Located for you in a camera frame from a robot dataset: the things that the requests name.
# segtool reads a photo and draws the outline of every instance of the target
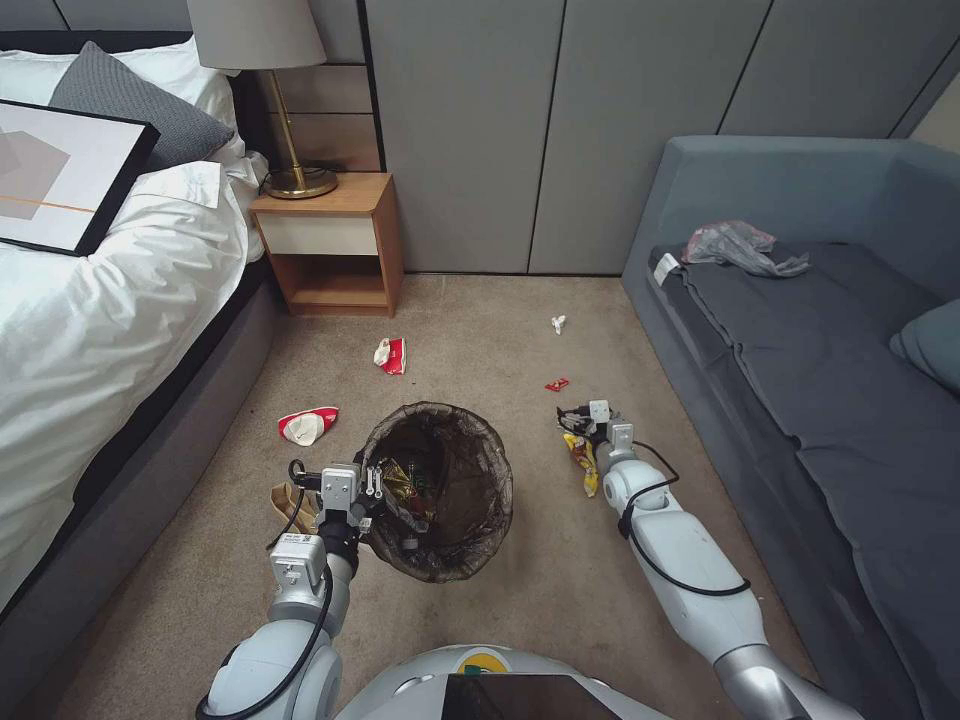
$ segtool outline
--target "lamp shade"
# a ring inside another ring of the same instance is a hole
[[[307,0],[188,0],[200,64],[268,70],[326,62]]]

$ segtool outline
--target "trash can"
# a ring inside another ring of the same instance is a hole
[[[513,471],[497,431],[469,410],[404,405],[374,428],[355,462],[361,477],[379,472],[387,504],[370,546],[418,580],[465,580],[510,529]]]

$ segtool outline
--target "picture frame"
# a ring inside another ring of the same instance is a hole
[[[0,100],[0,242],[92,254],[159,137],[138,120]]]

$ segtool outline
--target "beige carpet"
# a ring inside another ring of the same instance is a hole
[[[562,337],[550,316],[564,312]],[[408,372],[373,366],[381,337],[405,336]],[[570,379],[561,394],[544,384]],[[469,581],[431,586],[361,555],[336,647],[338,707],[387,665],[430,648],[486,642],[567,662],[680,720],[734,718],[711,668],[673,633],[602,497],[556,429],[554,406],[609,398],[673,461],[681,503],[754,582],[774,649],[809,661],[720,481],[615,279],[411,276],[393,320],[279,322],[273,352],[183,508],[19,717],[187,718],[224,654],[264,622],[263,551],[280,528],[268,491],[287,463],[349,460],[398,406],[470,408],[499,431],[515,477],[513,526]],[[314,446],[280,440],[276,419],[337,404]]]

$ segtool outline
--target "teal pillow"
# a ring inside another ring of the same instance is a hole
[[[890,349],[944,387],[960,392],[960,300],[908,322],[890,338]]]

